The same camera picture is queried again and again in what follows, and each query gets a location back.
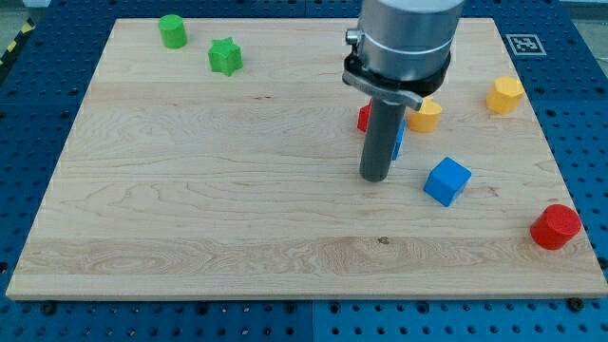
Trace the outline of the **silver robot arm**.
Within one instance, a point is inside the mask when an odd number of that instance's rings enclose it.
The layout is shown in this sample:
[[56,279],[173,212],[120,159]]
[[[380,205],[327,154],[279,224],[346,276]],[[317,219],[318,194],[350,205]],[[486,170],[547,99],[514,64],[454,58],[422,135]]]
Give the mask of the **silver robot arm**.
[[342,80],[370,96],[359,167],[366,181],[387,177],[406,109],[420,109],[444,82],[464,7],[464,0],[362,2],[357,26],[345,33],[351,53]]

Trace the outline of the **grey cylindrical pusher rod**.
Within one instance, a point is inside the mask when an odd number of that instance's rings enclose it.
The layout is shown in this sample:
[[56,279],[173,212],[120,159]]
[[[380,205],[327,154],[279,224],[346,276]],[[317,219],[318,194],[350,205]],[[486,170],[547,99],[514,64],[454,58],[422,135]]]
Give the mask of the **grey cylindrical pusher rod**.
[[391,155],[405,106],[372,98],[359,173],[366,181],[383,181],[390,170]]

